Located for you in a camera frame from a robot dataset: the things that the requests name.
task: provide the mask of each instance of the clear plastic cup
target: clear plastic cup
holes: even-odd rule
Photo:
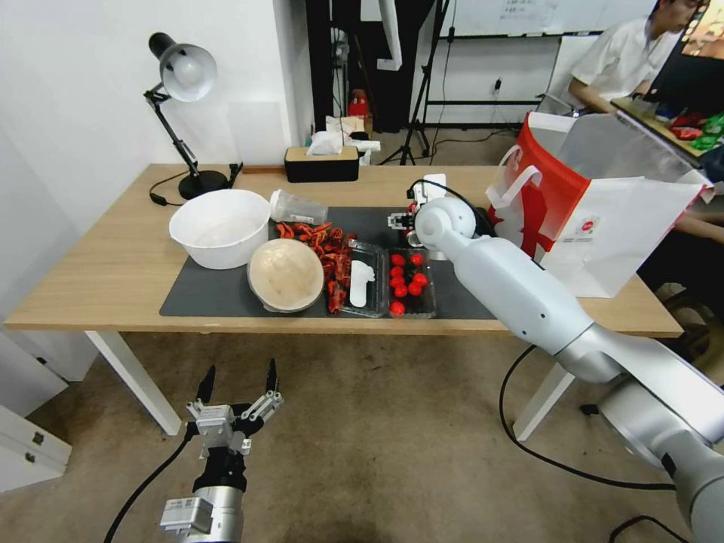
[[[276,222],[322,224],[327,221],[327,214],[330,210],[326,205],[300,198],[281,189],[271,194],[269,203],[271,219]]]

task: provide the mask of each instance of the tissue box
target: tissue box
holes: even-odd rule
[[[357,147],[342,147],[338,155],[307,156],[307,147],[290,147],[284,156],[290,183],[357,181],[360,159]]]

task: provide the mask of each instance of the lamp shade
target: lamp shade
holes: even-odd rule
[[[158,58],[161,83],[169,96],[195,102],[209,93],[216,81],[216,61],[206,49],[177,44],[163,32],[151,36],[149,47]]]

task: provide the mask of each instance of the plastic bowl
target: plastic bowl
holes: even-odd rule
[[[294,313],[317,301],[324,271],[301,241],[274,239],[256,250],[247,267],[249,286],[267,311]]]
[[[269,211],[267,200],[255,192],[207,192],[173,214],[168,232],[200,266],[237,268],[269,239]]]

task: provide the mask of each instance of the plastic tray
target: plastic tray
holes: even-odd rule
[[[349,247],[352,249],[350,258],[360,260],[370,266],[375,272],[375,280],[367,283],[367,303],[364,307],[355,307],[349,302],[349,296],[347,296],[342,311],[371,318],[386,315],[388,312],[388,256],[386,251],[379,245],[357,240],[350,241]]]
[[[392,266],[392,263],[390,262],[390,258],[394,254],[402,255],[405,259],[405,266],[403,266],[405,271],[405,283],[409,284],[410,281],[413,279],[413,275],[416,273],[422,273],[425,274],[425,277],[428,278],[428,284],[422,288],[422,293],[419,296],[413,296],[412,294],[407,294],[404,298],[397,298],[394,295],[394,289],[389,286],[389,273],[386,275],[386,282],[387,282],[387,296],[388,296],[388,311],[389,311],[389,305],[394,300],[399,300],[402,302],[405,306],[405,313],[402,315],[393,315],[390,313],[390,316],[393,318],[433,318],[437,315],[437,300],[435,299],[435,285],[432,281],[432,269],[430,268],[430,256],[428,255],[428,251],[424,249],[390,249],[389,251],[385,251],[387,254],[385,255],[385,262],[388,266]],[[425,258],[425,262],[421,266],[414,266],[410,262],[410,257],[413,254],[421,254]]]

